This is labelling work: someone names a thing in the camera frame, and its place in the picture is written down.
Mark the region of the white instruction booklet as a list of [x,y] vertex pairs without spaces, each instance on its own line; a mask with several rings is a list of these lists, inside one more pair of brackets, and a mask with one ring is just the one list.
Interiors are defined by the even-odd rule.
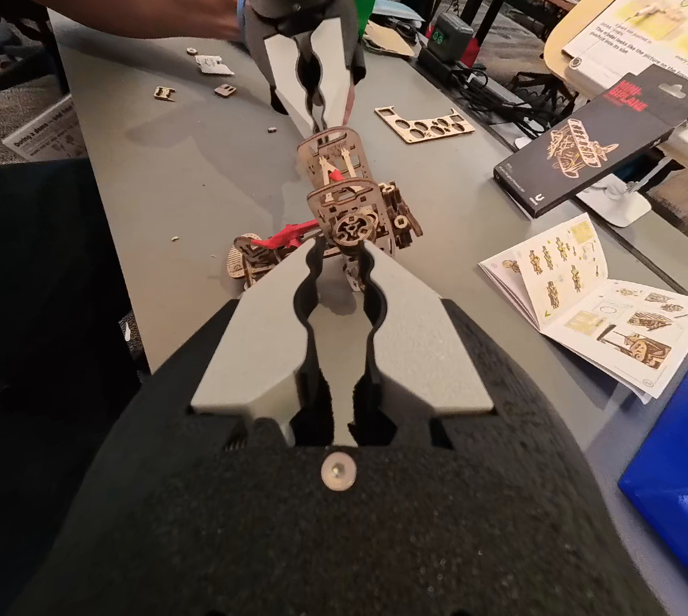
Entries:
[[630,389],[658,399],[687,358],[687,296],[608,277],[587,214],[479,267],[543,336]]

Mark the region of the grey desk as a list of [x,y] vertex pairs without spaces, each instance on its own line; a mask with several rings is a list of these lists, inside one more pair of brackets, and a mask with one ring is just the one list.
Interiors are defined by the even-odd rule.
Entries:
[[581,208],[589,212],[600,225],[603,225],[627,251],[661,277],[667,285],[680,294],[687,294],[687,237],[679,233],[652,207],[650,212],[631,225],[620,228],[608,224],[595,213],[589,211],[576,198],[576,195],[574,199]]
[[[99,186],[150,368],[238,289],[226,273],[233,239],[270,236],[310,218],[310,185],[297,165],[301,136],[273,112],[268,87],[242,49],[196,38],[132,40],[52,12],[82,134]],[[194,56],[221,56],[234,76],[202,74]],[[456,104],[399,59],[366,53],[350,125],[374,177],[392,179],[424,236],[398,260],[451,298],[515,359],[585,452],[629,554],[670,615],[687,614],[687,573],[617,487],[671,399],[642,404],[629,390],[540,336],[478,268],[479,262],[580,213],[564,203],[530,220],[492,178],[511,151],[482,127],[467,137],[405,146],[375,114],[407,119]],[[214,89],[236,87],[229,98]],[[176,89],[175,102],[153,97]],[[278,131],[268,134],[269,127]],[[171,237],[178,236],[177,242]]]

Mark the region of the person's legs in dark trousers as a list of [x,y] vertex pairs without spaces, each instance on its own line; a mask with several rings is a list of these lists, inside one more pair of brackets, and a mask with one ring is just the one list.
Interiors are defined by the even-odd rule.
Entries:
[[90,461],[140,389],[87,158],[1,167],[1,442]]

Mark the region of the black charger with green lights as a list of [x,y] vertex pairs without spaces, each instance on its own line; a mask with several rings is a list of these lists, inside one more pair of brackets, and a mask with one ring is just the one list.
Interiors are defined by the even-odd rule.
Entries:
[[458,62],[474,36],[473,28],[457,15],[445,11],[438,15],[426,47],[439,61]]

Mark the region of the black model kit box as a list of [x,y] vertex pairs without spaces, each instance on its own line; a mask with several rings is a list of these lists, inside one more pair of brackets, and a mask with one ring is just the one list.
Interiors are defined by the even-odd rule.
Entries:
[[494,167],[532,218],[646,154],[687,120],[687,79],[651,64],[611,87]]

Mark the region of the blue plastic bin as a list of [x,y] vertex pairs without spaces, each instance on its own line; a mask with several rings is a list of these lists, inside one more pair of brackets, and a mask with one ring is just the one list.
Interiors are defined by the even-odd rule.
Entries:
[[618,482],[619,489],[687,564],[687,378],[681,381]]

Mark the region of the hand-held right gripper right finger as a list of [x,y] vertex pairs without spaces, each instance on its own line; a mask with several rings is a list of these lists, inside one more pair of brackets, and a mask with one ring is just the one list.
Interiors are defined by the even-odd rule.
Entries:
[[359,380],[359,446],[404,437],[454,449],[445,419],[490,415],[494,403],[447,303],[376,245],[360,249],[363,308],[371,324]]

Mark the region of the punched wooden parts sheet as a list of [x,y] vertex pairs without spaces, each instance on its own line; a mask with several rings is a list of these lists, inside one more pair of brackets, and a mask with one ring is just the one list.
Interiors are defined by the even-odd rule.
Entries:
[[449,113],[445,115],[419,120],[403,118],[396,113],[393,106],[375,108],[374,113],[406,145],[422,144],[443,138],[464,137],[476,131],[474,125],[454,107],[451,107]]

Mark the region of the brown cardboard piece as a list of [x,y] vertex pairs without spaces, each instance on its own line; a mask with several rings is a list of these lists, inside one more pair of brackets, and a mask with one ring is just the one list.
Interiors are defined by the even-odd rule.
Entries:
[[400,34],[369,20],[363,34],[363,43],[372,53],[395,58],[410,59],[415,56],[414,48]]

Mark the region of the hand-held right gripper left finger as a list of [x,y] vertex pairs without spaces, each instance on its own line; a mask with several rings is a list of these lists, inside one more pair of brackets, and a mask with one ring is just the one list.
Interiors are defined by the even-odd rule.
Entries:
[[324,241],[310,239],[238,300],[190,403],[194,414],[271,419],[288,446],[319,387],[314,333]]

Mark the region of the white printed paper sign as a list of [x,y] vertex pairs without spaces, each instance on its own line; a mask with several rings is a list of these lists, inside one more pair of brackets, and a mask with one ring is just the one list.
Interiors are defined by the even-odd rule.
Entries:
[[9,134],[2,144],[29,162],[88,156],[71,93]]

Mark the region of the wooden biplane model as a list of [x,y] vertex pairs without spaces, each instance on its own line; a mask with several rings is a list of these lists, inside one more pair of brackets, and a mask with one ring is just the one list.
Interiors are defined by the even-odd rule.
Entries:
[[311,239],[325,242],[324,258],[342,256],[350,286],[361,291],[360,249],[365,241],[391,257],[423,235],[394,181],[378,182],[371,173],[356,131],[340,126],[303,141],[297,155],[314,187],[307,196],[313,218],[285,225],[266,239],[244,234],[228,253],[229,277],[245,290]]

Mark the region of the white tablet stand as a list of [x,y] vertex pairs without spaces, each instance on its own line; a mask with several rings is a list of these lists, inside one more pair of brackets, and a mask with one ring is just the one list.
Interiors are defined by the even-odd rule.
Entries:
[[624,228],[651,210],[649,200],[641,193],[651,182],[669,175],[672,164],[687,167],[687,127],[676,129],[672,136],[655,146],[661,153],[657,165],[645,170],[635,180],[624,182],[615,174],[608,174],[576,194],[589,211],[608,224]]

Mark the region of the person's left hand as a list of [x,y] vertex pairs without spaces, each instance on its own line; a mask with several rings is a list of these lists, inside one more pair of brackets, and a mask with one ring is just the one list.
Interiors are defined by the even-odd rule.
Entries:
[[[243,20],[244,37],[244,2],[240,19]],[[343,118],[343,124],[345,124],[348,116],[347,105],[350,91],[356,83],[366,76],[366,63],[363,58],[363,50],[360,44],[357,9],[354,0],[347,0],[347,27],[343,26],[342,21],[340,21],[340,23],[345,50],[345,116]],[[298,60],[298,78],[302,81],[307,90],[308,108],[312,112],[315,128],[317,130],[316,133],[318,133],[323,130],[320,124],[322,100],[317,88],[321,78],[321,68],[311,48],[311,34],[313,32],[314,31],[304,32],[286,37],[292,38],[297,43],[300,52],[300,59]],[[244,42],[250,52],[250,56],[268,83],[271,93],[272,108],[281,114],[288,115],[287,110],[285,110],[274,91],[274,79],[264,43],[265,39],[269,37],[271,36],[258,39],[251,38],[249,40],[244,38]]]

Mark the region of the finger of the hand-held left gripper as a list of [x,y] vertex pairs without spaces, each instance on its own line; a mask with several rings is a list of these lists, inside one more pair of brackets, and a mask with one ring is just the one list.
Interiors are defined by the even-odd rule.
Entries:
[[298,78],[300,52],[295,40],[276,34],[265,41],[274,79],[274,91],[303,137],[317,132],[308,108],[307,90]]
[[343,125],[345,116],[345,50],[340,18],[325,19],[311,34],[311,48],[320,64],[318,91],[322,100],[321,126]]

